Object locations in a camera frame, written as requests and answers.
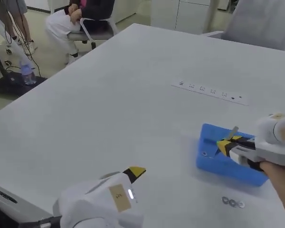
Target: black jacket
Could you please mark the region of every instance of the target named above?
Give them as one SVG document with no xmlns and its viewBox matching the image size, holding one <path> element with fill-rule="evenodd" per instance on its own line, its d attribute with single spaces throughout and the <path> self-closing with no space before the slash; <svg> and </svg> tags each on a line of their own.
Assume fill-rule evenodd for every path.
<svg viewBox="0 0 285 228">
<path fill-rule="evenodd" d="M 113 11 L 115 0 L 87 0 L 86 6 L 81 9 L 83 18 L 93 20 L 108 19 Z M 80 7 L 80 0 L 71 0 L 70 4 Z"/>
<path fill-rule="evenodd" d="M 86 6 L 81 9 L 83 18 L 90 18 L 86 20 L 85 26 L 88 31 L 96 29 L 105 29 L 108 26 L 106 21 L 100 21 L 110 18 L 115 0 L 87 0 Z M 65 7 L 65 12 L 68 14 L 68 8 L 71 4 L 76 4 L 80 7 L 80 0 L 70 0 L 70 4 Z"/>
</svg>

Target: chair wheel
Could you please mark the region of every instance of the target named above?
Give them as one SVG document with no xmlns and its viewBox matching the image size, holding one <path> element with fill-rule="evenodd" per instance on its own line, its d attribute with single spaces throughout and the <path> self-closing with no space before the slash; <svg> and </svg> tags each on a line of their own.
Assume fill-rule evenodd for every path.
<svg viewBox="0 0 285 228">
<path fill-rule="evenodd" d="M 5 65 L 7 65 L 8 67 L 10 67 L 11 66 L 11 62 L 10 61 L 4 61 L 4 63 L 5 63 Z"/>
<path fill-rule="evenodd" d="M 96 48 L 96 43 L 95 42 L 91 43 L 91 47 L 92 47 L 92 50 L 95 49 Z"/>
<path fill-rule="evenodd" d="M 12 51 L 9 49 L 6 49 L 6 53 L 10 56 L 12 54 Z"/>
</svg>

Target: hand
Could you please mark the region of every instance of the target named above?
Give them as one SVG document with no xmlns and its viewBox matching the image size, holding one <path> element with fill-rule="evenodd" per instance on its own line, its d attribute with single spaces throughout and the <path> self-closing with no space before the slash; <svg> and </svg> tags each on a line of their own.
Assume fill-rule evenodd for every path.
<svg viewBox="0 0 285 228">
<path fill-rule="evenodd" d="M 76 24 L 77 21 L 81 19 L 81 9 L 77 9 L 75 12 L 71 15 L 71 22 L 73 24 Z"/>
<path fill-rule="evenodd" d="M 285 167 L 265 161 L 261 163 L 261 169 L 270 178 L 285 208 Z"/>
<path fill-rule="evenodd" d="M 72 5 L 68 8 L 68 14 L 71 16 L 72 13 L 74 13 L 77 9 L 78 9 L 78 6 L 77 6 L 76 4 L 72 4 Z"/>
</svg>

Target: standing person's leg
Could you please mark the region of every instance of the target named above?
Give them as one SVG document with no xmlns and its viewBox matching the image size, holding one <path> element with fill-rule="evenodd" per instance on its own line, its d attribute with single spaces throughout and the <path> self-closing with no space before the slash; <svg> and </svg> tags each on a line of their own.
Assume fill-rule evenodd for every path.
<svg viewBox="0 0 285 228">
<path fill-rule="evenodd" d="M 60 10 L 46 19 L 46 32 L 49 37 L 69 55 L 69 64 L 80 58 L 75 42 L 69 40 L 67 35 L 72 31 L 80 31 L 80 24 L 71 22 L 70 16 Z"/>
<path fill-rule="evenodd" d="M 35 42 L 30 36 L 29 24 L 25 17 L 28 8 L 24 0 L 4 0 L 6 6 L 9 9 L 9 12 L 12 14 L 14 21 L 23 34 L 24 42 L 26 45 L 25 53 L 31 55 L 37 49 Z"/>
<path fill-rule="evenodd" d="M 7 8 L 5 7 L 5 4 L 3 3 L 2 0 L 0 0 L 0 20 L 3 22 L 3 24 L 5 25 L 6 31 L 7 33 L 13 38 L 13 40 L 20 45 L 21 41 L 20 39 L 16 36 L 14 29 L 13 29 L 13 25 L 12 25 L 12 21 L 10 19 L 10 15 L 8 13 Z M 7 40 L 8 46 L 10 46 L 9 44 L 11 43 L 11 40 Z"/>
</svg>

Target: white pants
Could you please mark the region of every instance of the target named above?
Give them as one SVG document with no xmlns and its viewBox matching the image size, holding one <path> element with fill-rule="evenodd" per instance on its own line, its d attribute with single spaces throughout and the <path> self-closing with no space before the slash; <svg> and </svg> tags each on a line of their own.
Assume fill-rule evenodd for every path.
<svg viewBox="0 0 285 228">
<path fill-rule="evenodd" d="M 78 31 L 80 31 L 80 23 L 77 22 L 74 25 L 71 22 L 70 16 L 66 15 L 64 10 L 53 13 L 46 19 L 47 34 L 55 44 L 63 49 L 65 54 L 73 55 L 78 53 L 75 42 L 67 38 L 70 32 Z"/>
</svg>

